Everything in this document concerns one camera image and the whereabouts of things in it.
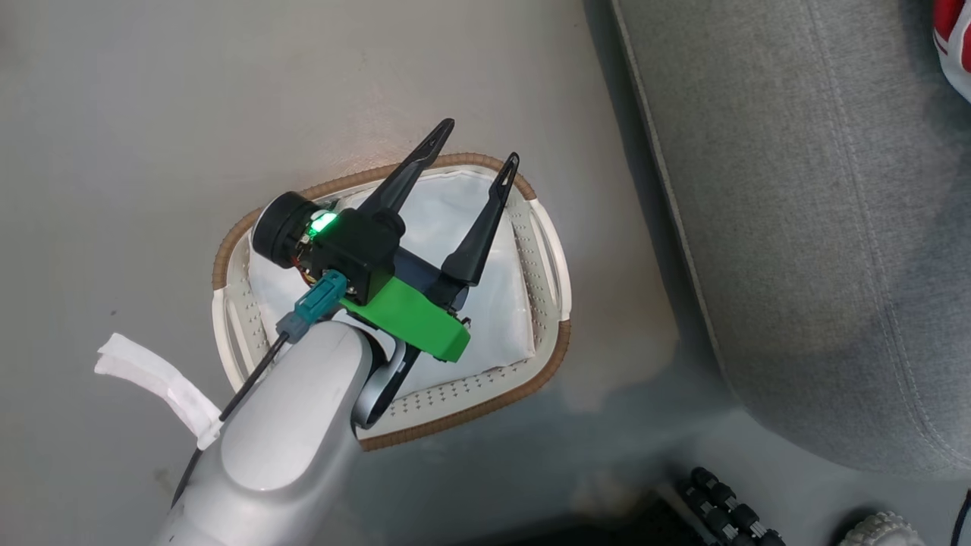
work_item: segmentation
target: green gripper part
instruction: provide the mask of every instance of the green gripper part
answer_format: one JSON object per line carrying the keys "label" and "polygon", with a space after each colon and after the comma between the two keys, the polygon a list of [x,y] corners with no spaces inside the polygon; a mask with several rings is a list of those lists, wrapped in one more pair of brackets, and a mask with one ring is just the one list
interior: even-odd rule
{"label": "green gripper part", "polygon": [[469,344],[465,325],[397,277],[391,277],[367,305],[346,298],[341,304],[348,312],[439,360],[458,362]]}

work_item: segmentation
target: floor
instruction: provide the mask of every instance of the floor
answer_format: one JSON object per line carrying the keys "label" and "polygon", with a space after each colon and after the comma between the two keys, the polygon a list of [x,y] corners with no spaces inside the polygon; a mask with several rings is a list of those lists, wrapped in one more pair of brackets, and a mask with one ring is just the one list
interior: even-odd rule
{"label": "floor", "polygon": [[966,484],[821,461],[721,383],[645,158],[606,3],[0,3],[0,542],[145,543],[191,451],[157,400],[92,373],[118,331],[217,404],[212,259],[246,212],[386,164],[446,116],[556,223],[573,340],[541,392],[367,454],[318,543],[454,544],[612,517],[715,470],[790,545],[860,505],[942,543]]}

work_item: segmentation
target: gray sofa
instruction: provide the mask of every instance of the gray sofa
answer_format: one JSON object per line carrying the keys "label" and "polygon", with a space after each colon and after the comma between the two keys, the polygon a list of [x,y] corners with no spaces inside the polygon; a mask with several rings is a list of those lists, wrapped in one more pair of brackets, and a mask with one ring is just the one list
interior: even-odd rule
{"label": "gray sofa", "polygon": [[853,468],[971,468],[971,104],[927,0],[615,0],[723,375]]}

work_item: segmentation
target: laundry basket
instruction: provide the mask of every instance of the laundry basket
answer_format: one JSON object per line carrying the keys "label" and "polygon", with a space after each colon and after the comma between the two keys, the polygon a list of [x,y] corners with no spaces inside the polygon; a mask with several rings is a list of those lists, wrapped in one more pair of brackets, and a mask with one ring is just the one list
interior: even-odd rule
{"label": "laundry basket", "polygon": [[[305,189],[312,200],[334,199],[372,188],[396,165],[349,175]],[[458,169],[495,176],[502,161],[481,154],[440,156],[425,175]],[[534,356],[487,371],[411,392],[395,399],[370,429],[358,429],[365,450],[379,449],[455,427],[538,391],[550,380],[570,340],[570,277],[549,215],[529,183],[517,175],[505,214],[513,225],[532,316]],[[255,210],[229,231],[213,265],[213,328],[219,358],[238,390],[266,354],[275,332],[267,331],[249,278],[250,231]]]}

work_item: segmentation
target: led light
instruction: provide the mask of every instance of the led light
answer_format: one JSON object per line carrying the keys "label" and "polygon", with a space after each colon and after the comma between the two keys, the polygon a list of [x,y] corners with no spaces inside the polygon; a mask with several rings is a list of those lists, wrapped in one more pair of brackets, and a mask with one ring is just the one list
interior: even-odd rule
{"label": "led light", "polygon": [[337,215],[334,213],[323,213],[310,222],[310,228],[307,230],[307,234],[314,237],[318,233],[322,232],[325,227],[327,227],[331,222],[337,220]]}

